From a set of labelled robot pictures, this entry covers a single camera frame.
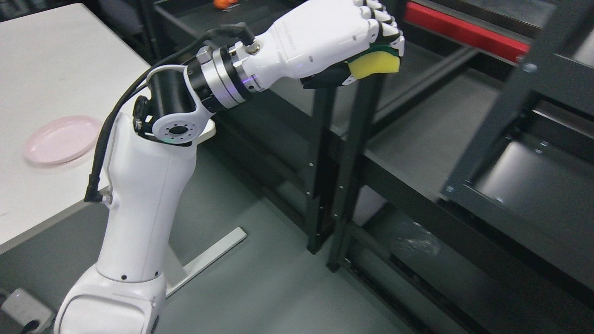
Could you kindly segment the white robotic left hand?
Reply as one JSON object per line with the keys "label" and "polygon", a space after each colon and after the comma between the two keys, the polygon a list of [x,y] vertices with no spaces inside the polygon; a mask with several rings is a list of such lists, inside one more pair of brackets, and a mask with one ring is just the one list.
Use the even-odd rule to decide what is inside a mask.
{"label": "white robotic left hand", "polygon": [[340,87],[357,80],[347,60],[372,46],[405,54],[405,37],[377,0],[308,0],[282,15],[252,46],[235,44],[233,63],[249,89],[264,91],[281,78],[306,89]]}

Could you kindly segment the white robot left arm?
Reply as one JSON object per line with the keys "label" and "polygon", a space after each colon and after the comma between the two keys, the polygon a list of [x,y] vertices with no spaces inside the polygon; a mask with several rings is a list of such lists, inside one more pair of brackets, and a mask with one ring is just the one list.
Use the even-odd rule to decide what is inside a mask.
{"label": "white robot left arm", "polygon": [[170,260],[169,236],[194,173],[197,145],[216,128],[215,110],[246,101],[235,47],[204,46],[189,65],[164,65],[147,77],[151,98],[118,112],[104,169],[110,210],[97,262],[58,311],[56,334],[151,334],[165,299],[246,239],[240,227],[185,266]]}

